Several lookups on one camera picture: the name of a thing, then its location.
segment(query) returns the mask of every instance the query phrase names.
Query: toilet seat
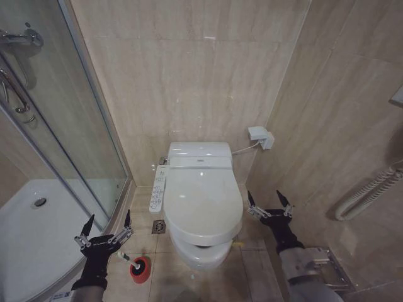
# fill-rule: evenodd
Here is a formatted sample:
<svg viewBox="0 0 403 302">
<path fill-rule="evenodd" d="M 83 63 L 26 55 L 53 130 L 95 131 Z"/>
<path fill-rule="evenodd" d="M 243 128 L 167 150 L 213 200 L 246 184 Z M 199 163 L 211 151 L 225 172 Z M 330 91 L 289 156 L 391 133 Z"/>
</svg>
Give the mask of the toilet seat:
<svg viewBox="0 0 403 302">
<path fill-rule="evenodd" d="M 230 159 L 171 159 L 164 217 L 172 236 L 201 246 L 230 242 L 241 229 L 242 211 Z"/>
</svg>

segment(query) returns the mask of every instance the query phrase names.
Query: shower door handle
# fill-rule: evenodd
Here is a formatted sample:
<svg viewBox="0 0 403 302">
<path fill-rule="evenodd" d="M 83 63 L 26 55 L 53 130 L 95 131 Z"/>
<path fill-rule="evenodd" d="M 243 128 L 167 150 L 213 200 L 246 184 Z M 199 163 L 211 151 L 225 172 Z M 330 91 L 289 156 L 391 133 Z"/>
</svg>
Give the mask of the shower door handle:
<svg viewBox="0 0 403 302">
<path fill-rule="evenodd" d="M 31 110 L 30 105 L 24 100 L 24 97 L 18 91 L 17 85 L 13 82 L 13 80 L 10 78 L 8 73 L 6 71 L 4 71 L 4 69 L 2 69 L 2 68 L 0 68 L 0 78 L 2 80 L 3 89 L 4 89 L 4 93 L 6 95 L 7 103 L 9 103 L 9 96 L 8 96 L 8 92 L 7 92 L 7 86 L 9 86 L 12 88 L 14 93 L 18 96 L 18 99 L 22 104 L 22 107 L 15 108 L 15 112 L 17 112 L 19 114 L 23 114 L 23 113 L 30 111 Z M 30 123 L 33 120 L 35 120 L 35 115 L 32 115 L 32 117 L 29 120 L 23 121 L 23 123 Z"/>
</svg>

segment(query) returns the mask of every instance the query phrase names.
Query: floor drain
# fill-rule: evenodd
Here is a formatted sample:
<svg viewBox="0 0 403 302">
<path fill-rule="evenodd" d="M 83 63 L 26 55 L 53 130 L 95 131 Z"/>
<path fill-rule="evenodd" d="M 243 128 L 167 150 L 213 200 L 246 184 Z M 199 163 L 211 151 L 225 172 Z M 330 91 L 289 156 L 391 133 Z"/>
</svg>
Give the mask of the floor drain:
<svg viewBox="0 0 403 302">
<path fill-rule="evenodd" d="M 154 220 L 152 224 L 151 234 L 164 234 L 165 233 L 165 221 L 164 220 Z"/>
<path fill-rule="evenodd" d="M 42 198 L 35 200 L 33 202 L 32 206 L 33 206 L 33 208 L 39 208 L 39 207 L 43 206 L 46 202 L 47 202 L 47 199 L 42 197 Z"/>
</svg>

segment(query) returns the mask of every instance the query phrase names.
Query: toilet tank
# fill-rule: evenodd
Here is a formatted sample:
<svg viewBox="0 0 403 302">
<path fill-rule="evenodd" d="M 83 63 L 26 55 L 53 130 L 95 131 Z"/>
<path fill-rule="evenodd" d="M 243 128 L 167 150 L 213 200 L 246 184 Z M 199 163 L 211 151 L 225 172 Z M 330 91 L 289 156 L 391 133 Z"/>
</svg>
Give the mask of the toilet tank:
<svg viewBox="0 0 403 302">
<path fill-rule="evenodd" d="M 171 143 L 168 160 L 171 157 L 227 157 L 232 162 L 228 143 L 183 142 Z"/>
</svg>

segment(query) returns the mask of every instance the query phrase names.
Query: toilet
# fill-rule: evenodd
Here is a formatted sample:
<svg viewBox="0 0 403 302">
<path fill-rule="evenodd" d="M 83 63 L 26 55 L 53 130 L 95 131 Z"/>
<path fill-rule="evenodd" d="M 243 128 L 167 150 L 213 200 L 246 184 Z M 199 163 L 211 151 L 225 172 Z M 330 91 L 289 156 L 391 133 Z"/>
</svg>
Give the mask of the toilet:
<svg viewBox="0 0 403 302">
<path fill-rule="evenodd" d="M 228 143 L 171 143 L 164 219 L 179 256 L 194 269 L 219 266 L 242 226 L 242 197 Z"/>
</svg>

